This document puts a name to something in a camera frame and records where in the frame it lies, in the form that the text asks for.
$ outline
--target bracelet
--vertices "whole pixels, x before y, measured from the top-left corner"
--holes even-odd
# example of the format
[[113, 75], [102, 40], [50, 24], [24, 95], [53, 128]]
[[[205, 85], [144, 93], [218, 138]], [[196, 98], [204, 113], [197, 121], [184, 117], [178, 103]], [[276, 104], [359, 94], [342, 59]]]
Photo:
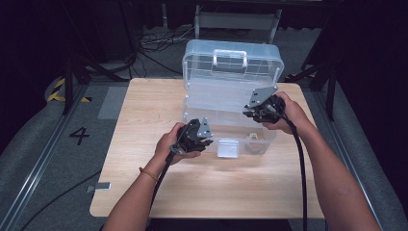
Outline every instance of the bracelet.
[[153, 180], [155, 180], [156, 182], [159, 181], [159, 179], [158, 179], [155, 175], [153, 175], [153, 173], [151, 173], [151, 172], [148, 171], [148, 170], [144, 170], [143, 167], [139, 167], [139, 171], [140, 171], [140, 172], [143, 172], [143, 173], [146, 173], [146, 174], [149, 175], [151, 178], [153, 178]]

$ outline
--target person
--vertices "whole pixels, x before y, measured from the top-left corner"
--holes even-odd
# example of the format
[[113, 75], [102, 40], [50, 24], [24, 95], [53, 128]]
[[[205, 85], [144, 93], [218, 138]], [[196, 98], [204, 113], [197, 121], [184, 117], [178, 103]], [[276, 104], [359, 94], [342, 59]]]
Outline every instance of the person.
[[[330, 230], [380, 230], [363, 192], [353, 176], [327, 145], [318, 129], [301, 107], [280, 91], [276, 93], [286, 104], [285, 113], [296, 126], [306, 146], [315, 177], [319, 205]], [[152, 194], [157, 176], [165, 167], [169, 147], [176, 142], [177, 131], [184, 124], [177, 123], [157, 143], [154, 156], [142, 170], [127, 192], [117, 201], [103, 227], [109, 230], [145, 230], [149, 217]], [[286, 121], [263, 123], [269, 130], [282, 130], [291, 134]], [[185, 156], [175, 155], [173, 164], [182, 159], [195, 158], [199, 152]]]

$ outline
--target hand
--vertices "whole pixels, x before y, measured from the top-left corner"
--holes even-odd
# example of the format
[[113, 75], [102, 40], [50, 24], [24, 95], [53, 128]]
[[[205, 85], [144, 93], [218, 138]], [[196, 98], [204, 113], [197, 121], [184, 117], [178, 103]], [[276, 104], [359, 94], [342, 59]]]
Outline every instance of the hand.
[[[170, 147], [176, 143], [177, 131], [182, 128], [184, 123], [176, 123], [169, 133], [164, 133], [160, 140], [157, 142], [154, 157], [161, 160], [165, 160], [168, 153], [170, 152]], [[186, 155], [176, 154], [174, 155], [172, 165], [180, 162], [183, 159], [190, 159], [199, 156], [201, 153], [198, 151], [189, 152]]]
[[[285, 101], [285, 113], [288, 116], [288, 119], [291, 120], [292, 123], [297, 127], [299, 135], [301, 135], [300, 133], [302, 133], [303, 130], [306, 130], [304, 128], [306, 128], [309, 124], [312, 124], [309, 118], [306, 116], [305, 112], [299, 106], [299, 104], [291, 100], [286, 93], [280, 91], [277, 92], [276, 95], [281, 97]], [[292, 133], [291, 127], [283, 119], [279, 119], [279, 121], [277, 121], [275, 124], [263, 122], [262, 125], [264, 125], [269, 130], [282, 130], [288, 134]]]

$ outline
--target wooden table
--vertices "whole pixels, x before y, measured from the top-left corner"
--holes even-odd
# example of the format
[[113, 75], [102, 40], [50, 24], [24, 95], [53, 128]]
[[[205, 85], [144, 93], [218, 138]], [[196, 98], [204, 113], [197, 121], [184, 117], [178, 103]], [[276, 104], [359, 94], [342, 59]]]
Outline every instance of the wooden table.
[[[278, 84], [313, 120], [298, 85]], [[127, 91], [99, 182], [90, 205], [95, 217], [107, 217], [152, 157], [163, 133], [182, 119], [183, 80], [134, 79]], [[305, 151], [308, 216], [323, 218]], [[152, 218], [302, 218], [299, 157], [293, 136], [278, 131], [263, 155], [199, 158], [170, 167], [159, 189]]]

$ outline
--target plastic storage container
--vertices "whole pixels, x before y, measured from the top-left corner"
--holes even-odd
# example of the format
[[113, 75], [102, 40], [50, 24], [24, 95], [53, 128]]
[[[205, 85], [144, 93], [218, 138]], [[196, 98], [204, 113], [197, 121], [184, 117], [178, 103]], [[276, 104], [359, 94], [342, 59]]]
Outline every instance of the plastic storage container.
[[265, 153], [275, 132], [242, 114], [252, 91], [276, 87], [284, 64], [270, 44], [193, 39], [183, 58], [185, 122], [207, 117], [218, 157]]

